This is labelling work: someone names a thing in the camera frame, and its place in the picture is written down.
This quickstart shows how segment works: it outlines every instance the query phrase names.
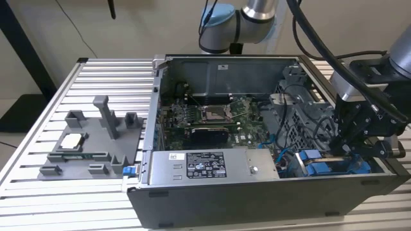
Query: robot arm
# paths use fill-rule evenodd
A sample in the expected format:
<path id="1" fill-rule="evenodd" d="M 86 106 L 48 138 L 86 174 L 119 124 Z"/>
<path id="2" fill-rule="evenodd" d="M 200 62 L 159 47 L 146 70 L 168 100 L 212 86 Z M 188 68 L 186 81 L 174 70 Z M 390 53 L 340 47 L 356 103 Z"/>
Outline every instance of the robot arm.
<path id="1" fill-rule="evenodd" d="M 259 43 L 274 23 L 274 0 L 248 0 L 240 10 L 230 4 L 206 7 L 199 46 L 203 53 L 220 54 L 232 43 Z"/>
<path id="2" fill-rule="evenodd" d="M 383 92 L 394 107 L 410 117 L 411 26 L 386 56 L 352 61 L 347 69 L 368 88 Z M 396 136 L 403 133 L 410 121 L 399 122 L 370 104 L 338 72 L 331 77 L 331 84 L 338 92 L 335 122 L 339 125 L 339 134 L 330 143 L 331 151 L 338 154 L 355 150 L 356 153 L 383 159 L 404 157 L 406 150 Z M 384 140 L 366 144 L 370 137 L 384 137 Z"/>

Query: slotted aluminum surface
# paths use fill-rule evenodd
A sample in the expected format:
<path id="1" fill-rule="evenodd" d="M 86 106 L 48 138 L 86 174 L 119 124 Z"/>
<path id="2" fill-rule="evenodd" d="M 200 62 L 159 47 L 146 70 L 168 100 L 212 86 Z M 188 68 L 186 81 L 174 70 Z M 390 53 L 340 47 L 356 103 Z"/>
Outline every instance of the slotted aluminum surface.
<path id="1" fill-rule="evenodd" d="M 314 63 L 330 78 L 332 68 L 328 64 L 319 61 Z M 45 163 L 47 152 L 52 150 L 64 129 L 67 111 L 82 109 L 87 117 L 99 116 L 92 106 L 94 95 L 110 95 L 110 107 L 116 110 L 118 116 L 134 111 L 147 117 L 154 79 L 151 73 L 151 60 L 91 59 L 87 64 L 76 65 L 53 103 L 45 109 L 44 118 L 39 120 L 0 173 L 0 230 L 146 230 L 127 195 L 120 191 L 122 180 L 37 181 L 36 176 L 39 166 Z M 407 130 L 400 139 L 410 153 L 399 161 L 411 171 L 411 131 Z M 390 195 L 370 198 L 344 217 L 192 228 L 202 231 L 286 229 L 411 230 L 411 182 Z"/>

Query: black pole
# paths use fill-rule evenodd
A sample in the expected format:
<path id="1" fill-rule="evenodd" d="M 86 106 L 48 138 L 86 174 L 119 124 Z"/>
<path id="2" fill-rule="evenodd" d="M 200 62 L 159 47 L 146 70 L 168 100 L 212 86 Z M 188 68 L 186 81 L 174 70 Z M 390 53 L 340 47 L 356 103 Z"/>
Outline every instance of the black pole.
<path id="1" fill-rule="evenodd" d="M 35 124 L 47 103 L 52 100 L 56 86 L 7 0 L 0 0 L 0 29 L 43 93 L 43 95 L 24 94 L 19 97 L 0 118 L 0 132 L 27 132 Z"/>
<path id="2" fill-rule="evenodd" d="M 111 13 L 111 18 L 116 19 L 115 0 L 108 0 L 108 8 L 110 8 L 110 13 Z"/>
<path id="3" fill-rule="evenodd" d="M 7 0 L 0 0 L 0 29 L 36 82 L 36 85 L 40 88 L 45 100 L 49 102 L 53 94 L 56 93 L 56 86 L 33 49 L 31 41 L 27 38 Z"/>
<path id="4" fill-rule="evenodd" d="M 230 54 L 243 54 L 243 43 L 230 44 Z"/>

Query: blue latch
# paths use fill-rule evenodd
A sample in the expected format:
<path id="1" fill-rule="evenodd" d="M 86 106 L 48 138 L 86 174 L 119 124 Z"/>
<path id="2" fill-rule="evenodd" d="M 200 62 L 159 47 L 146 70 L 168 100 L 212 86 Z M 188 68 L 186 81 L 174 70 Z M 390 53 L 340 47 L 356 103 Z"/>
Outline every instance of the blue latch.
<path id="1" fill-rule="evenodd" d="M 135 166 L 132 167 L 124 167 L 123 168 L 123 176 L 135 177 L 136 176 L 138 168 Z"/>

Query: black cable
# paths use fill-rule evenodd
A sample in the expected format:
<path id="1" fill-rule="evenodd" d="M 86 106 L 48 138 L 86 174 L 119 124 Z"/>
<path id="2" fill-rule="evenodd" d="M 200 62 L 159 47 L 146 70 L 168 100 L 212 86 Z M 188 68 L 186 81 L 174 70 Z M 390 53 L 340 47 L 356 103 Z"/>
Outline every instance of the black cable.
<path id="1" fill-rule="evenodd" d="M 312 128 L 310 128 L 310 127 L 307 127 L 307 126 L 304 126 L 304 128 L 306 128 L 307 130 L 310 130 L 311 133 L 314 134 Z M 323 151 L 327 151 L 327 148 L 320 144 L 322 141 L 320 141 L 319 138 L 315 138 L 315 136 L 312 135 L 308 139 L 314 140 L 314 142 L 316 143 L 316 145 L 318 145 L 319 147 L 322 147 Z"/>
<path id="2" fill-rule="evenodd" d="M 64 11 L 64 9 L 63 9 L 60 3 L 59 3 L 59 0 L 55 0 L 55 1 L 56 1 L 57 5 L 59 5 L 59 7 L 60 7 L 60 9 L 61 9 L 61 11 L 63 11 L 65 17 L 68 18 L 71 24 L 73 25 L 73 27 L 75 27 L 75 29 L 76 29 L 76 31 L 78 31 L 78 33 L 79 33 L 79 36 L 80 36 L 80 39 L 82 39 L 83 43 L 87 45 L 87 47 L 88 47 L 88 49 L 91 50 L 92 54 L 94 54 L 95 57 L 98 58 L 98 55 L 96 55 L 95 51 L 92 50 L 92 48 L 90 47 L 88 43 L 84 41 L 83 35 L 82 35 L 80 31 L 79 31 L 79 28 L 76 27 L 76 24 L 73 23 L 72 19 L 69 18 L 68 14 L 65 13 L 65 11 Z"/>
<path id="3" fill-rule="evenodd" d="M 303 87 L 304 90 L 308 90 L 308 89 L 307 89 L 307 88 L 304 87 L 304 85 L 302 85 L 302 84 L 290 84 L 290 85 L 283 89 L 283 92 L 282 92 L 280 94 L 288 95 L 288 96 L 292 98 L 292 100 L 298 101 L 296 98 L 295 98 L 295 96 L 291 95 L 288 92 L 286 92 L 286 90 L 287 90 L 288 87 L 291 87 L 291 86 Z M 320 119 L 320 117 L 319 117 L 318 119 L 316 119 L 316 118 L 312 118 L 312 116 L 307 113 L 304 107 L 300 107 L 300 109 L 302 109 L 303 114 L 304 114 L 304 115 L 307 116 L 307 118 L 312 121 L 312 123 L 314 123 L 315 125 L 319 125 L 318 120 Z M 334 136 L 334 135 L 330 133 L 330 131 L 328 131 L 322 125 L 320 125 L 320 128 L 322 128 L 322 130 L 323 130 L 324 132 L 328 133 L 330 137 Z"/>
<path id="4" fill-rule="evenodd" d="M 12 147 L 12 148 L 17 148 L 16 146 L 11 145 L 9 143 L 4 143 L 4 142 L 1 142 L 1 141 L 0 141 L 0 144 L 4 144 L 4 145 L 7 145 L 7 146 L 9 146 L 9 147 Z"/>
<path id="5" fill-rule="evenodd" d="M 204 18 L 204 21 L 203 21 L 203 28 L 202 28 L 202 30 L 200 30 L 200 36 L 199 36 L 199 47 L 202 47 L 200 40 L 202 40 L 204 31 L 206 31 L 206 29 L 207 29 L 206 24 L 208 23 L 208 21 L 210 21 L 210 19 L 211 19 L 212 12 L 214 12 L 214 8 L 215 8 L 216 4 L 218 4 L 218 0 L 214 1 L 214 4 L 212 4 L 212 6 L 211 6 L 211 9 L 210 9 L 210 11 L 208 11 L 208 13 L 207 13 L 207 16 L 206 16 L 206 18 Z"/>
<path id="6" fill-rule="evenodd" d="M 302 50 L 303 54 L 307 57 L 310 57 L 311 59 L 324 61 L 326 59 L 323 57 L 314 56 L 312 54 L 310 54 L 310 52 L 303 47 L 303 44 L 300 42 L 300 39 L 299 39 L 298 33 L 296 33 L 296 20 L 295 20 L 295 16 L 292 17 L 292 35 L 294 35 L 294 40 L 295 40 L 295 43 L 298 45 L 298 48 Z M 355 56 L 362 56 L 362 55 L 368 55 L 368 54 L 386 55 L 386 53 L 387 53 L 387 51 L 360 51 L 360 52 L 354 52 L 354 53 L 338 55 L 338 56 L 335 56 L 335 58 L 344 59 L 344 58 L 350 58 L 350 57 L 355 57 Z"/>
<path id="7" fill-rule="evenodd" d="M 278 131 L 276 131 L 276 134 L 275 134 L 275 144 L 276 144 L 276 146 L 280 150 L 283 150 L 284 147 L 279 144 L 279 142 L 278 142 L 279 138 L 278 137 L 279 137 L 282 129 L 284 127 L 286 117 L 287 117 L 287 101 L 286 101 L 286 95 L 284 94 L 283 94 L 283 100 L 284 100 L 283 117 L 282 117 L 280 127 L 278 128 Z"/>
<path id="8" fill-rule="evenodd" d="M 324 45 L 319 35 L 316 34 L 310 22 L 307 21 L 307 18 L 302 12 L 300 7 L 296 4 L 296 1 L 287 0 L 287 3 L 303 32 L 306 33 L 312 45 L 315 46 L 316 50 L 324 57 L 334 70 L 360 92 L 370 104 L 374 104 L 400 123 L 406 123 L 408 121 L 408 117 L 403 113 L 400 113 L 400 111 L 391 105 L 382 92 L 370 89 L 366 84 L 359 80 L 359 78 L 347 70 L 340 61 L 335 58 L 334 54 Z"/>
<path id="9" fill-rule="evenodd" d="M 200 24 L 199 24 L 199 34 L 200 34 L 200 31 L 202 31 L 202 23 L 203 23 L 207 5 L 208 5 L 208 0 L 206 0 L 206 6 L 204 6 L 203 14 L 202 14 L 202 19 L 200 19 Z"/>
<path id="10" fill-rule="evenodd" d="M 290 126 L 290 129 L 288 129 L 288 131 L 287 131 L 287 133 L 286 133 L 286 136 L 284 136 L 284 140 L 286 140 L 286 142 L 284 142 L 284 147 L 287 147 L 287 139 L 288 139 L 288 136 L 290 136 L 291 129 L 292 129 L 294 127 L 296 127 L 296 129 L 298 129 L 298 126 L 299 126 L 299 124 L 292 124 L 292 125 Z"/>
<path id="11" fill-rule="evenodd" d="M 334 131 L 334 133 L 335 133 L 335 126 L 334 126 L 334 121 L 332 121 L 332 119 L 331 119 L 330 117 L 323 117 L 323 118 L 319 120 L 319 122 L 318 122 L 318 124 L 316 124 L 316 126 L 315 126 L 314 134 L 312 134 L 314 138 L 316 137 L 316 133 L 319 132 L 320 125 L 322 125 L 322 123 L 323 123 L 326 120 L 330 121 L 331 127 L 332 127 L 331 129 L 332 129 L 332 131 Z"/>

